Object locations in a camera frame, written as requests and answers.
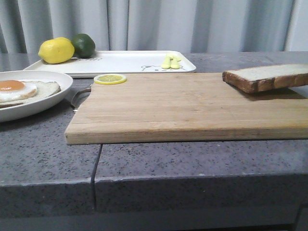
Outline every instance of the tray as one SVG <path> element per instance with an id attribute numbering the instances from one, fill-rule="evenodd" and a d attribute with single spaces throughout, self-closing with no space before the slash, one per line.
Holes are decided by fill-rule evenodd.
<path id="1" fill-rule="evenodd" d="M 166 54 L 181 58 L 180 69 L 162 69 Z M 96 51 L 89 59 L 72 58 L 61 64 L 48 64 L 43 60 L 28 66 L 25 70 L 54 71 L 73 78 L 94 77 L 103 73 L 176 73 L 192 72 L 196 67 L 177 51 Z"/>

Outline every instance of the lime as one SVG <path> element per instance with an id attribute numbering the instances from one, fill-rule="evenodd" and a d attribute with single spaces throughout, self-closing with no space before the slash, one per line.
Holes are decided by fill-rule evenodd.
<path id="1" fill-rule="evenodd" d="M 38 55 L 49 64 L 63 63 L 74 55 L 74 47 L 67 38 L 59 37 L 43 42 Z"/>
<path id="2" fill-rule="evenodd" d="M 76 34 L 72 38 L 72 44 L 78 58 L 90 58 L 95 52 L 95 43 L 87 34 Z"/>
<path id="3" fill-rule="evenodd" d="M 123 83 L 127 80 L 126 76 L 120 74 L 106 74 L 94 77 L 94 82 L 104 85 Z"/>

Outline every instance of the green lime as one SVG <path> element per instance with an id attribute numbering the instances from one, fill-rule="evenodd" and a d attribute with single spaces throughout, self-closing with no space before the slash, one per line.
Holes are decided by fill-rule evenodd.
<path id="1" fill-rule="evenodd" d="M 95 52 L 95 43 L 87 34 L 76 34 L 71 42 L 79 58 L 90 58 Z"/>

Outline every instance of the yellow chopstick rest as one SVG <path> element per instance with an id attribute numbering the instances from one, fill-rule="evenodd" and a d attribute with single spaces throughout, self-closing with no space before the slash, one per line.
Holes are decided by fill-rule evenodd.
<path id="1" fill-rule="evenodd" d="M 167 54 L 161 67 L 163 69 L 179 69 L 180 65 L 179 65 L 179 61 L 181 61 L 181 58 L 173 55 L 173 54 Z"/>

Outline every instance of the yellow lemon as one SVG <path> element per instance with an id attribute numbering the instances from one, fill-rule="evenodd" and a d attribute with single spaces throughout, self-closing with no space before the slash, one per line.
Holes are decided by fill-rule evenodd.
<path id="1" fill-rule="evenodd" d="M 39 57 L 49 64 L 63 63 L 73 57 L 75 48 L 67 38 L 58 37 L 42 43 Z"/>

